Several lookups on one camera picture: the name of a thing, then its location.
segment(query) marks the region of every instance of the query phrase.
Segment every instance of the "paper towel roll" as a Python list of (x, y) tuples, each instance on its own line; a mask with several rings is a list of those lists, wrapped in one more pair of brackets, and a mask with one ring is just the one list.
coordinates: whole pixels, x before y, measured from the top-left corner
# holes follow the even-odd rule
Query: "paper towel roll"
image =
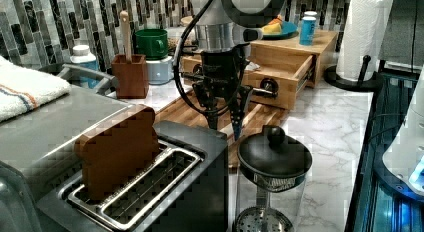
[(377, 60), (393, 0), (351, 0), (344, 30), (337, 74), (357, 81), (365, 55), (371, 56), (364, 80), (377, 70)]

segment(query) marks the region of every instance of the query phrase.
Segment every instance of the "striped towel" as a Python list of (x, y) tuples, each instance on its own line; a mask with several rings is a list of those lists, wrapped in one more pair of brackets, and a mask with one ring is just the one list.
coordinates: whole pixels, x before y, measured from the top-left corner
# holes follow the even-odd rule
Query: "striped towel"
[(70, 91), (67, 81), (16, 66), (0, 56), (0, 121), (34, 110)]

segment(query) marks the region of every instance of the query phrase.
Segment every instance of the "blue bottle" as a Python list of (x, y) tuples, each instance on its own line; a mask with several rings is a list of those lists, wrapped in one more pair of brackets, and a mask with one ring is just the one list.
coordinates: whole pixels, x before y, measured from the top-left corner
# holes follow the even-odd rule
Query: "blue bottle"
[(312, 45), (315, 33), (316, 20), (317, 19), (312, 16), (303, 17), (299, 42), (301, 45)]
[[(99, 70), (96, 56), (90, 52), (90, 47), (88, 45), (74, 46), (73, 53), (74, 55), (71, 56), (71, 62), (73, 64), (95, 71)], [(80, 77), (80, 81), (81, 87), (90, 89), (94, 88), (99, 83), (95, 79), (90, 79), (83, 76)]]

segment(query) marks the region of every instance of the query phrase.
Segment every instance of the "black cable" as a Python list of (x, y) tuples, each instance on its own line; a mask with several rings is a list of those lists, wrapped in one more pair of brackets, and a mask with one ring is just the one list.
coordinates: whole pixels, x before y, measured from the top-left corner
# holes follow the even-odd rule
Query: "black cable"
[(179, 75), (179, 64), (180, 64), (180, 58), (181, 58), (181, 52), (182, 52), (182, 45), (185, 43), (188, 35), (190, 34), (191, 30), (194, 28), (194, 26), (197, 24), (197, 22), (199, 21), (199, 19), (203, 16), (203, 14), (205, 13), (205, 11), (209, 8), (209, 6), (212, 4), (214, 0), (208, 0), (208, 2), (206, 3), (206, 5), (200, 10), (200, 12), (193, 18), (193, 20), (190, 22), (190, 24), (187, 26), (187, 28), (184, 30), (182, 36), (181, 36), (181, 40), (178, 43), (177, 49), (176, 49), (176, 56), (174, 59), (174, 66), (173, 66), (173, 72), (174, 72), (174, 80), (175, 80), (175, 84), (177, 87), (178, 92), (180, 93), (181, 97), (183, 98), (184, 102), (187, 103), (187, 105), (189, 105), (192, 109), (194, 109), (195, 111), (203, 114), (203, 115), (208, 115), (208, 114), (215, 114), (215, 113), (219, 113), (218, 116), (224, 114), (226, 111), (228, 111), (228, 105), (231, 104), (234, 100), (237, 99), (237, 93), (241, 87), (241, 82), (242, 82), (242, 78), (243, 78), (243, 74), (244, 74), (244, 67), (242, 67), (242, 70), (240, 71), (240, 75), (239, 75), (239, 83), (237, 86), (236, 91), (233, 93), (232, 97), (230, 98), (230, 100), (226, 103), (225, 106), (223, 106), (222, 108), (218, 108), (215, 110), (201, 110), (199, 108), (197, 108), (188, 98), (188, 96), (185, 94), (184, 89), (182, 87), (181, 81), (180, 81), (180, 75)]
[(375, 120), (375, 119), (377, 119), (378, 117), (382, 117), (382, 116), (405, 116), (406, 114), (399, 114), (399, 113), (393, 113), (393, 114), (379, 114), (379, 115), (376, 115), (376, 116), (374, 116), (374, 117), (372, 117), (370, 120), (372, 121), (372, 120)]
[(367, 140), (367, 143), (370, 143), (370, 142), (371, 142), (371, 140), (373, 140), (373, 139), (374, 139), (374, 138), (376, 138), (377, 136), (380, 136), (380, 135), (382, 135), (382, 134), (384, 134), (384, 133), (386, 133), (386, 132), (388, 132), (388, 131), (390, 131), (390, 130), (394, 130), (394, 129), (399, 129), (399, 126), (393, 126), (393, 127), (388, 128), (388, 129), (385, 129), (385, 130), (383, 130), (383, 131), (381, 131), (381, 132), (378, 132), (377, 134), (375, 134), (375, 135), (371, 136), (371, 137)]
[(412, 35), (411, 73), (414, 73), (414, 53), (415, 53), (415, 36), (417, 32), (417, 21), (418, 21), (418, 0), (415, 0), (415, 21), (414, 21), (414, 33)]

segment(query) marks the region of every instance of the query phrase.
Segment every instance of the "green container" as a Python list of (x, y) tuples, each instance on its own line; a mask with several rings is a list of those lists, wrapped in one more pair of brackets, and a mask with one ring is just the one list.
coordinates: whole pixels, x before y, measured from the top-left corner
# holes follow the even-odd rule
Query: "green container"
[(168, 32), (163, 29), (144, 29), (135, 32), (137, 54), (147, 60), (160, 60), (168, 56)]

